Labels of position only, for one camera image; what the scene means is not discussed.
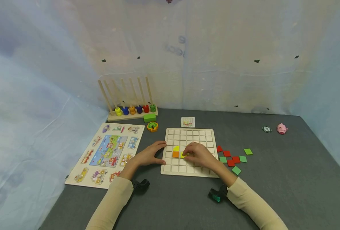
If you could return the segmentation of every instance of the green tile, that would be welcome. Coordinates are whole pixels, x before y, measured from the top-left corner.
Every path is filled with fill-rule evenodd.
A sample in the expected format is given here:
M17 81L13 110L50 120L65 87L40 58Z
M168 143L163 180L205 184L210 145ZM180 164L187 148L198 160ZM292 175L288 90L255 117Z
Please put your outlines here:
M253 155L252 150L250 149L244 149L244 151L245 151L245 154L247 155Z
M247 157L246 156L239 156L240 162L247 162Z
M222 163L227 163L226 157L218 157Z
M233 171L236 175L239 175L241 173L241 170L237 166L233 167L231 171Z

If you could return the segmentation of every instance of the green wooden block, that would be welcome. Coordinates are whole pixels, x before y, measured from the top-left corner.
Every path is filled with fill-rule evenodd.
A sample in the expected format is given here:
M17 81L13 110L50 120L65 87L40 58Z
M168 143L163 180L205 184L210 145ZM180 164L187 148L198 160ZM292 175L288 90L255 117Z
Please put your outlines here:
M241 170L237 166L233 167L231 171L233 171L237 176L241 173Z
M240 162L247 162L247 157L246 156L239 156Z
M245 151L245 154L247 155L253 155L252 150L250 149L244 149L244 151Z
M143 119L145 120L145 123L151 122L151 121L156 121L156 114L154 114L154 113L145 114L143 116Z
M222 163L227 163L226 157L218 157Z

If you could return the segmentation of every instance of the wooden grid board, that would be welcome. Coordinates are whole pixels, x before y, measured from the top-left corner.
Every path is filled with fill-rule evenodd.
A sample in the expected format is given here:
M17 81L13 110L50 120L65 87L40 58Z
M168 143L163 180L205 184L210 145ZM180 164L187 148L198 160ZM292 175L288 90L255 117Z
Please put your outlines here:
M135 156L145 126L103 123L65 184L108 189Z
M166 165L161 165L161 174L193 177L218 176L206 167L193 164L182 158L181 153L192 142L201 143L218 160L217 146L214 132L211 129L167 128L165 141L167 146L163 150L162 159Z

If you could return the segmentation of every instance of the beige sleeve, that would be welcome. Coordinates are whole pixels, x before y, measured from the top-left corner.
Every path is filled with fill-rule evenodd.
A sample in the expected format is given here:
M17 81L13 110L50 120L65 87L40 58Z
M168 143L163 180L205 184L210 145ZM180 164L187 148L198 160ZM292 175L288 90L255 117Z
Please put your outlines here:
M227 198L241 209L262 230L287 230L286 225L274 210L239 177L230 186Z
M126 205L134 188L130 180L115 177L103 197L101 203L93 213L86 230L109 230L114 227L117 217Z

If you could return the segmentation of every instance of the hand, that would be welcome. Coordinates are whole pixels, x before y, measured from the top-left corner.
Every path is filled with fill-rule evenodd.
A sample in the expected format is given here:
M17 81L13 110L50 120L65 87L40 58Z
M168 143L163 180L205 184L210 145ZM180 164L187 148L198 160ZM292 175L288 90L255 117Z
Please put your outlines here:
M218 160L204 147L199 143L190 143L185 150L183 151L183 155L188 155L185 157L185 160L189 160L191 162L197 163L203 167L207 167L212 169Z
M138 166L160 164L165 165L166 162L162 159L155 158L154 155L158 150L166 146L166 141L156 141L150 146L146 147L145 150L135 155L130 161L136 162Z

